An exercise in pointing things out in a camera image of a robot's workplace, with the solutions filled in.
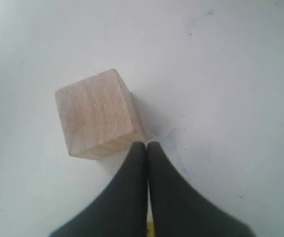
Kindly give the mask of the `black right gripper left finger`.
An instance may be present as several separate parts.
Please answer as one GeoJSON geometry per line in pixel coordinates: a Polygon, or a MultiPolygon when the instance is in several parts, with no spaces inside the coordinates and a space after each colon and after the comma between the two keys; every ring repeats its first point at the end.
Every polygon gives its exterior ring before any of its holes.
{"type": "Polygon", "coordinates": [[[145,237],[147,211],[146,147],[143,142],[134,142],[107,187],[51,236],[145,237]]]}

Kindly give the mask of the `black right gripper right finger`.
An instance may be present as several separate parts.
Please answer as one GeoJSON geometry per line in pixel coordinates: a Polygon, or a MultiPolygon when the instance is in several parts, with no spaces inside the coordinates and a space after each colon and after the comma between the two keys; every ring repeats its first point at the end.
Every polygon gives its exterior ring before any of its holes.
{"type": "Polygon", "coordinates": [[[205,199],[180,175],[160,143],[147,145],[150,201],[157,237],[252,237],[248,225],[205,199]]]}

